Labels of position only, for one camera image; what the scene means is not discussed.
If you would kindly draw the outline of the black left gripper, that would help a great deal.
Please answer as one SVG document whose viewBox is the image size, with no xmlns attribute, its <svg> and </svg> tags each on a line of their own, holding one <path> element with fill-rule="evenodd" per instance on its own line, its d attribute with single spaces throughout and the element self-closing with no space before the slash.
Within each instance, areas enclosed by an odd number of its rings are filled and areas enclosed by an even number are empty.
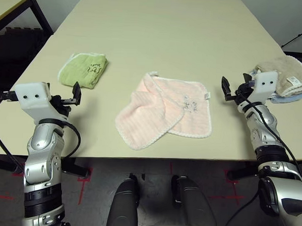
<svg viewBox="0 0 302 226">
<path fill-rule="evenodd" d="M 78 106 L 80 104 L 82 94 L 78 82 L 74 84 L 72 93 L 73 98 L 70 99 L 62 99 L 59 95 L 51 96 L 50 104 L 58 113 L 66 117 L 68 117 L 69 113 L 71 112 L 70 105 Z"/>
</svg>

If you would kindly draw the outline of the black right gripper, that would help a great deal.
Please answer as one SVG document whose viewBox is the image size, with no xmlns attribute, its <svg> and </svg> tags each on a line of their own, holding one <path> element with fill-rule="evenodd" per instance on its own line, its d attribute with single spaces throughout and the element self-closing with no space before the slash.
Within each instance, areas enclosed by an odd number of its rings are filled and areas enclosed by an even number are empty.
<svg viewBox="0 0 302 226">
<path fill-rule="evenodd" d="M 251 95 L 251 93 L 253 92 L 252 87 L 254 86 L 254 81 L 252 80 L 252 76 L 250 74 L 243 73 L 243 77 L 245 83 L 241 84 L 235 91 L 235 95 L 232 96 L 229 81 L 226 77 L 222 76 L 221 88 L 225 95 L 226 101 L 234 101 L 236 105 L 239 105 Z"/>
</svg>

